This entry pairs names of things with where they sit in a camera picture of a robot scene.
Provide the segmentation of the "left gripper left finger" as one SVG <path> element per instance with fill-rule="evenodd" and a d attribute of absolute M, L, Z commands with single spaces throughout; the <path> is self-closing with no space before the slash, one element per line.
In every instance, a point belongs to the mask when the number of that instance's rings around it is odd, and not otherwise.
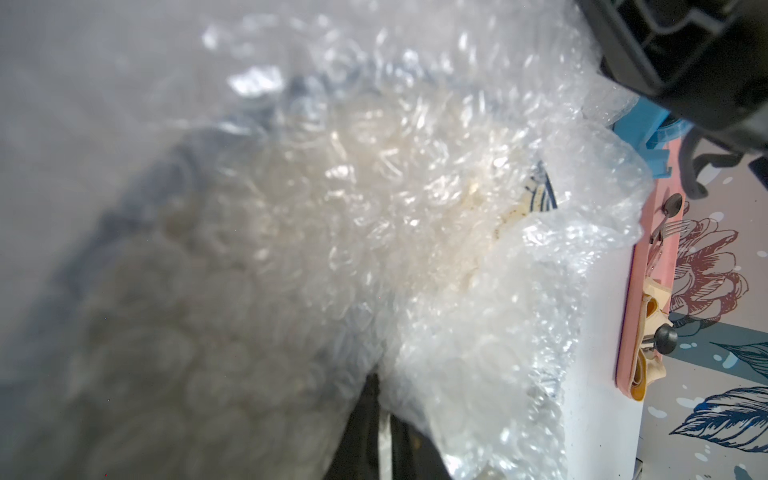
<path fill-rule="evenodd" d="M 325 480 L 378 480 L 379 378 L 371 374 L 351 412 Z"/>

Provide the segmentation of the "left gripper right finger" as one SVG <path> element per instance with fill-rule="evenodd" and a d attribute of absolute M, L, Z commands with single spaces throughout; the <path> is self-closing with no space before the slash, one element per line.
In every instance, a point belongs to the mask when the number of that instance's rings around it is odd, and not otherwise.
<path fill-rule="evenodd" d="M 415 427 L 392 416 L 391 438 L 394 480 L 451 480 L 437 448 Z"/>

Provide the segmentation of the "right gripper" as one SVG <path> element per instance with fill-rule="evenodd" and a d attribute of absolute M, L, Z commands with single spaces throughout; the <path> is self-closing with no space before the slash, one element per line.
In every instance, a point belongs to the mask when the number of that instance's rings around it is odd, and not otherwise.
<path fill-rule="evenodd" d="M 614 82 L 739 150 L 767 147 L 764 1 L 578 4 Z"/>

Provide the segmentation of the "speckled cream plate dark rim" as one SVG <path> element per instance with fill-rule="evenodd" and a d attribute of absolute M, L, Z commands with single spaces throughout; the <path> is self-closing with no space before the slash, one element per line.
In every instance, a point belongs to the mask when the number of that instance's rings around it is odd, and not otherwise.
<path fill-rule="evenodd" d="M 512 206 L 498 217 L 493 230 L 493 239 L 499 240 L 507 227 L 525 219 L 533 213 L 548 212 L 557 209 L 554 190 L 541 161 L 529 173 L 523 183 L 523 190 Z"/>

